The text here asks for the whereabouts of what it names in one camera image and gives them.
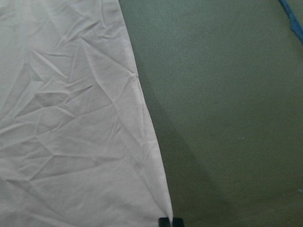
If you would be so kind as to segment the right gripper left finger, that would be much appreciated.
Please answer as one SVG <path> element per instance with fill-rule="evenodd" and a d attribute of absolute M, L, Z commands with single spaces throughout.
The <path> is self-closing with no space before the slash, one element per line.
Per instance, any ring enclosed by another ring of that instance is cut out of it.
<path fill-rule="evenodd" d="M 169 218 L 168 217 L 159 218 L 158 226 L 159 227 L 169 227 Z"/>

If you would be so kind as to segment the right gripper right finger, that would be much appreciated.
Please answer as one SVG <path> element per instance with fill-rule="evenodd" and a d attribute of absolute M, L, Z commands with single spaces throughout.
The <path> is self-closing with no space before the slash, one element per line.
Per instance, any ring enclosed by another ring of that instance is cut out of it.
<path fill-rule="evenodd" d="M 172 227 L 184 227 L 184 220 L 183 220 L 183 218 L 173 217 Z"/>

